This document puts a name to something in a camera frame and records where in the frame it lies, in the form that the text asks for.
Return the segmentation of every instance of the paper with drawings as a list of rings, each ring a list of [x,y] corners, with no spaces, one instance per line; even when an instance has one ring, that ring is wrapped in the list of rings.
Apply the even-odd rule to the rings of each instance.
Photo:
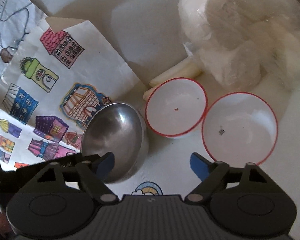
[[[54,33],[42,20],[0,81],[0,159],[5,170],[80,151],[89,120],[104,105],[136,104],[146,90],[88,21]]]
[[[29,0],[0,0],[0,76],[20,42],[45,17]]]

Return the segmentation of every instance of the bowl with red rim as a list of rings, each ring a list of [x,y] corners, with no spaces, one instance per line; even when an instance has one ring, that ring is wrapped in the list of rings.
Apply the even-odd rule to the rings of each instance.
[[[202,122],[202,141],[208,154],[233,167],[263,163],[274,150],[277,138],[274,111],[251,93],[236,92],[219,98]]]
[[[181,138],[194,131],[207,111],[203,86],[189,78],[173,78],[159,87],[146,103],[146,122],[155,133]]]

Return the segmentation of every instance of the white table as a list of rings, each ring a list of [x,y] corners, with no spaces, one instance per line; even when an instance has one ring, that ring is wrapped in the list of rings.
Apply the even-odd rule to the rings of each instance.
[[[146,84],[186,57],[178,36],[178,0],[31,1],[49,16],[92,22]],[[208,90],[210,103],[225,93],[209,76],[199,80]],[[290,233],[295,240],[300,240],[300,91],[289,93],[272,77],[267,77],[254,92],[269,102],[280,120],[276,148],[261,168],[295,201],[298,217]],[[162,182],[165,185],[161,185],[164,194],[185,195],[199,184],[188,164],[184,164],[189,162],[192,152],[207,157],[199,131],[182,140],[169,140],[150,133],[150,143],[149,157],[137,176],[144,180],[166,176],[166,167],[160,165],[175,155],[170,158],[171,171],[166,182]],[[133,179],[126,182],[128,194],[137,186],[135,183]],[[116,191],[117,186],[110,188]]]

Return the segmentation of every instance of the stainless steel bowl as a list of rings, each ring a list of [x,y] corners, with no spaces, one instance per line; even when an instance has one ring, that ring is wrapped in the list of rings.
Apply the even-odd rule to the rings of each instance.
[[[149,150],[146,124],[138,111],[126,103],[112,103],[89,122],[82,138],[84,156],[114,154],[114,168],[106,183],[131,177],[142,166]]]

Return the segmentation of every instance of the transparent plastic bag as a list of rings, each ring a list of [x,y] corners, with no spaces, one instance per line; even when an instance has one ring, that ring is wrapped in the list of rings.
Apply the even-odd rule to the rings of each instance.
[[[189,56],[227,90],[248,90],[260,66],[300,89],[300,0],[180,0]]]

